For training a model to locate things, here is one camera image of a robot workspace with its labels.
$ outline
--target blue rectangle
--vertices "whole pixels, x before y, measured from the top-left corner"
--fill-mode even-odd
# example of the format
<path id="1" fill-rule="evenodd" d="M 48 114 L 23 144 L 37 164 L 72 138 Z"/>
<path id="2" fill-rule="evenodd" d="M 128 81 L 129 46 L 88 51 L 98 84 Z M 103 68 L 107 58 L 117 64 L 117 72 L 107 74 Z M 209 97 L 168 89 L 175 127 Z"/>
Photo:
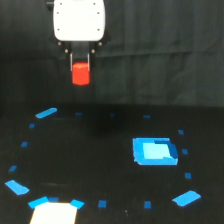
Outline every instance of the blue rectangle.
<path id="1" fill-rule="evenodd" d="M 37 118 L 41 119 L 41 118 L 44 118 L 44 117 L 47 117 L 53 113 L 57 112 L 57 109 L 56 108 L 50 108 L 48 110 L 45 110 L 39 114 L 36 115 Z"/>
<path id="2" fill-rule="evenodd" d="M 10 169 L 9 169 L 9 171 L 10 172 L 14 172 L 16 170 L 16 168 L 17 168 L 17 166 L 11 166 Z"/>
<path id="3" fill-rule="evenodd" d="M 133 139 L 133 154 L 134 161 L 139 165 L 177 165 L 177 158 L 163 158 L 163 159 L 145 159 L 143 144 L 144 143 L 155 143 L 155 142 L 168 142 L 169 138 L 135 138 Z"/>
<path id="4" fill-rule="evenodd" d="M 49 202 L 58 202 L 58 198 L 56 198 L 56 197 L 50 197 L 50 198 L 48 198 L 48 201 Z"/>
<path id="5" fill-rule="evenodd" d="M 27 147 L 27 145 L 28 145 L 28 142 L 23 142 L 23 143 L 21 144 L 21 147 Z"/>
<path id="6" fill-rule="evenodd" d="M 72 200 L 72 202 L 71 202 L 71 205 L 78 208 L 78 209 L 82 208 L 82 206 L 84 204 L 85 204 L 84 202 L 77 201 L 77 200 Z"/>
<path id="7" fill-rule="evenodd" d="M 9 187 L 15 194 L 21 195 L 29 192 L 29 189 L 18 184 L 16 181 L 11 180 L 5 183 L 7 187 Z"/>
<path id="8" fill-rule="evenodd" d="M 99 208 L 106 208 L 107 207 L 107 201 L 100 200 L 99 204 L 98 204 L 98 207 Z"/>
<path id="9" fill-rule="evenodd" d="M 194 191 L 188 191 L 185 194 L 182 194 L 177 198 L 174 198 L 172 201 L 176 202 L 179 206 L 183 207 L 199 198 L 201 198 L 201 195 L 197 194 Z"/>
<path id="10" fill-rule="evenodd" d="M 150 115 L 143 115 L 143 118 L 150 118 Z"/>
<path id="11" fill-rule="evenodd" d="M 46 202 L 49 202 L 48 198 L 47 197 L 43 197 L 43 198 L 39 198 L 39 199 L 37 199 L 35 201 L 29 202 L 28 205 L 30 206 L 30 208 L 34 209 L 36 206 L 42 205 L 42 204 L 44 204 Z"/>
<path id="12" fill-rule="evenodd" d="M 151 202 L 150 201 L 145 201 L 144 208 L 151 209 Z"/>
<path id="13" fill-rule="evenodd" d="M 35 127 L 35 124 L 30 124 L 30 128 L 34 128 Z"/>
<path id="14" fill-rule="evenodd" d="M 182 149 L 182 153 L 183 153 L 184 155 L 187 155 L 187 154 L 188 154 L 187 149 Z"/>
<path id="15" fill-rule="evenodd" d="M 180 135 L 184 135 L 184 131 L 183 130 L 179 130 L 178 131 Z"/>
<path id="16" fill-rule="evenodd" d="M 82 113 L 81 112 L 77 112 L 75 113 L 76 116 L 82 116 Z"/>
<path id="17" fill-rule="evenodd" d="M 191 179 L 191 173 L 185 173 L 185 178 L 186 179 Z"/>

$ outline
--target white square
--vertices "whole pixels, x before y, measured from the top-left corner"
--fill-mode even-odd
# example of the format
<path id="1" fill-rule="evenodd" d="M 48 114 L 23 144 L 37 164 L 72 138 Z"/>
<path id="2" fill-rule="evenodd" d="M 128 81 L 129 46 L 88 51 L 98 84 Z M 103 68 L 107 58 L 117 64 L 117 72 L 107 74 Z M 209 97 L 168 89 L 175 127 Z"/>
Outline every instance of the white square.
<path id="1" fill-rule="evenodd" d="M 61 41 L 99 41 L 105 31 L 103 0 L 55 0 L 54 34 Z"/>
<path id="2" fill-rule="evenodd" d="M 38 205 L 30 224 L 74 224 L 77 208 L 69 203 L 44 203 Z"/>
<path id="3" fill-rule="evenodd" d="M 172 158 L 166 144 L 143 143 L 143 151 L 145 159 Z"/>

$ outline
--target red cube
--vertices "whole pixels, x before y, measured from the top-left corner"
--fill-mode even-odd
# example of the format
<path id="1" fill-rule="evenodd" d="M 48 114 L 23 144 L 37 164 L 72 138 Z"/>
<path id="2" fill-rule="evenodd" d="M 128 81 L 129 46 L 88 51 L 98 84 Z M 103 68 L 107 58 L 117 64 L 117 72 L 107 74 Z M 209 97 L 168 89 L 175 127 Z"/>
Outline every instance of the red cube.
<path id="1" fill-rule="evenodd" d="M 80 86 L 90 83 L 89 64 L 87 62 L 78 62 L 73 65 L 72 82 Z"/>

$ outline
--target black background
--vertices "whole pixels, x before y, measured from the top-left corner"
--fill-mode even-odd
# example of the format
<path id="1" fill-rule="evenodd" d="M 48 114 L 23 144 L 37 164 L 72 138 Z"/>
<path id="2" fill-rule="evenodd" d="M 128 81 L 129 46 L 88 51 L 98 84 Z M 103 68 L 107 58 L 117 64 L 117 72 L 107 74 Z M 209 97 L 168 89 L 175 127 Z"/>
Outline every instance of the black background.
<path id="1" fill-rule="evenodd" d="M 91 85 L 71 83 L 44 0 L 0 0 L 5 103 L 224 105 L 223 1 L 105 0 L 112 41 Z M 73 44 L 75 58 L 85 46 Z"/>

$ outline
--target light blue square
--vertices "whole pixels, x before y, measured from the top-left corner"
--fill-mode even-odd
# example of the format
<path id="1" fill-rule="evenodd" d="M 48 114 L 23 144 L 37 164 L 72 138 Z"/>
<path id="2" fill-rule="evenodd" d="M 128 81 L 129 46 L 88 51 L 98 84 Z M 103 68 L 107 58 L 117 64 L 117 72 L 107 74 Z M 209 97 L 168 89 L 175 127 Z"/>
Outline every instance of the light blue square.
<path id="1" fill-rule="evenodd" d="M 98 204 L 98 207 L 99 208 L 106 208 L 107 207 L 107 202 L 100 200 L 99 204 Z"/>
<path id="2" fill-rule="evenodd" d="M 185 178 L 186 179 L 191 179 L 191 173 L 185 173 Z"/>
<path id="3" fill-rule="evenodd" d="M 143 151 L 145 159 L 172 158 L 166 144 L 143 143 Z"/>

